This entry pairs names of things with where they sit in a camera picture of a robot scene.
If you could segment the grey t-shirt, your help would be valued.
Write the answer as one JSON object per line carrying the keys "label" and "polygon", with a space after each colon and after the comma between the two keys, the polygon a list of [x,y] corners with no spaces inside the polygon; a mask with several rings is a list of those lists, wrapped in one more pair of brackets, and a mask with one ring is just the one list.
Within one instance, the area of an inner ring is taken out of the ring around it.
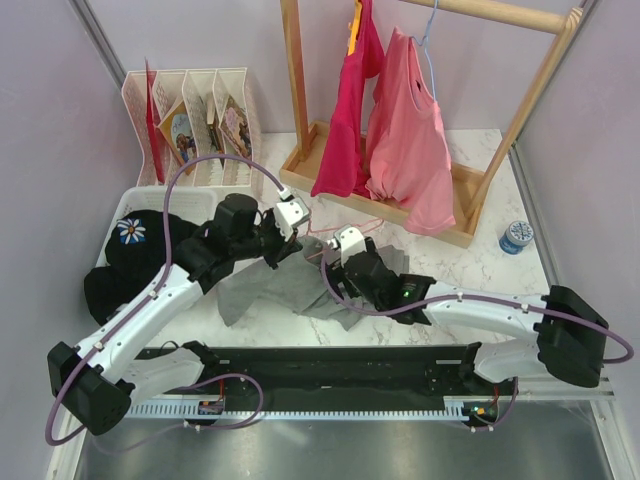
{"label": "grey t-shirt", "polygon": [[336,320],[351,329],[363,315],[335,302],[321,276],[325,244],[316,237],[300,240],[302,249],[282,260],[276,269],[258,260],[222,280],[216,287],[218,310],[224,323],[237,323],[258,300],[278,304],[297,315]]}

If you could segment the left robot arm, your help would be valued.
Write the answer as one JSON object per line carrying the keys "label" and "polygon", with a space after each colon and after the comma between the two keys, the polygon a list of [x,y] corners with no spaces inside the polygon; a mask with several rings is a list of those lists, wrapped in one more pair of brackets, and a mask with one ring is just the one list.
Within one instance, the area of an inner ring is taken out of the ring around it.
{"label": "left robot arm", "polygon": [[227,195],[213,219],[171,248],[158,274],[119,314],[75,346],[64,342],[47,355],[53,407],[66,408],[95,436],[115,427],[130,407],[188,385],[208,393],[219,369],[187,348],[146,362],[138,355],[178,314],[190,308],[237,262],[261,258],[271,268],[300,250],[298,230],[309,210],[281,191],[274,207],[259,211],[248,195]]}

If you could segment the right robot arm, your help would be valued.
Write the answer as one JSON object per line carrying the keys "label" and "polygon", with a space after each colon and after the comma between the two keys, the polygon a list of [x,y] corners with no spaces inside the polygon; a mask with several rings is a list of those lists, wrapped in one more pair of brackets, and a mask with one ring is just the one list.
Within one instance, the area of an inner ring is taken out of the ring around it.
{"label": "right robot arm", "polygon": [[483,392],[512,377],[549,373],[567,384],[595,388],[600,383],[608,323],[572,289],[554,285],[544,295],[490,295],[464,290],[432,277],[398,275],[374,249],[346,262],[323,262],[321,274],[334,299],[339,293],[371,304],[362,313],[398,323],[464,326],[506,336],[500,343],[467,346],[458,381],[467,392]]}

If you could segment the pink wire hanger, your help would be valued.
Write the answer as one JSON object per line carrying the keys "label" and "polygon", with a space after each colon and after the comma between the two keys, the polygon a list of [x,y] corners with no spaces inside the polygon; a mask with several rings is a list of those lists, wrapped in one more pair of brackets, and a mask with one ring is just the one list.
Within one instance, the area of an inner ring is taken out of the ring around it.
{"label": "pink wire hanger", "polygon": [[[359,228],[360,231],[365,236],[366,233],[370,233],[370,232],[380,228],[384,223],[385,223],[385,221],[382,218],[374,218],[373,220],[369,220],[369,221],[366,221],[366,222],[361,223],[361,224],[348,223],[348,224],[344,224],[344,225],[341,225],[341,226],[325,227],[325,228],[322,228],[322,229],[314,229],[312,227],[312,222],[309,222],[308,223],[308,227],[307,227],[306,236],[319,236],[321,234],[331,234],[331,238],[329,239],[329,240],[331,240],[332,236],[333,236],[333,233],[336,230],[338,230],[338,229],[340,229],[340,228],[342,228],[342,227],[344,227],[346,225],[353,225],[353,226]],[[321,247],[318,252],[313,253],[313,254],[311,254],[309,256],[306,256],[305,259],[306,260],[311,260],[311,259],[314,259],[316,257],[320,257],[320,256],[322,256],[322,253],[323,253],[324,250],[330,250],[329,247],[328,247],[328,241],[329,240],[326,241],[326,246]]]}

